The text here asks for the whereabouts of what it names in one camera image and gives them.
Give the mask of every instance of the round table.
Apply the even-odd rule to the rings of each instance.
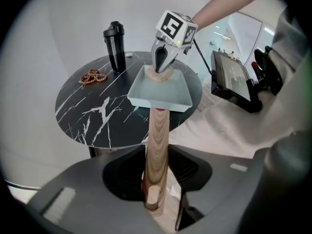
[[[152,64],[150,52],[136,51],[126,58],[126,70],[114,72],[105,56],[77,70],[61,88],[56,104],[56,119],[70,138],[97,148],[121,148],[140,144],[148,135],[149,108],[132,106],[129,89],[141,67]],[[195,72],[176,60],[173,67],[183,72],[193,106],[184,113],[170,112],[170,130],[190,117],[198,107],[202,85]],[[91,69],[106,74],[104,82],[82,85],[80,77]]]

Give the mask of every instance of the wooden pole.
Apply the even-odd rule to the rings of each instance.
[[[152,211],[153,215],[161,215],[165,203],[168,172],[169,114],[168,110],[156,108],[150,110],[143,191],[145,194],[145,207]]]

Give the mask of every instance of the human arm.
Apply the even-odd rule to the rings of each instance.
[[[211,0],[192,20],[198,25],[198,31],[202,28],[242,9],[254,0]]]

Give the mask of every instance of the black cable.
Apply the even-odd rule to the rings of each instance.
[[[198,47],[198,45],[197,45],[197,42],[195,41],[195,38],[193,39],[193,41],[194,41],[194,44],[195,44],[196,49],[198,50],[200,56],[203,58],[203,61],[204,61],[204,63],[206,64],[206,67],[207,67],[209,73],[212,75],[211,70],[210,70],[210,68],[209,68],[209,66],[208,66],[208,63],[206,62],[206,60],[205,60],[203,54],[201,53],[201,50],[199,49],[199,47]]]

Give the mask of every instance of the light blue tray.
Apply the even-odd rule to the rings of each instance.
[[[145,76],[143,65],[134,80],[128,99],[133,106],[160,108],[185,112],[192,107],[192,99],[182,72],[174,69],[172,76],[164,82],[155,82]]]

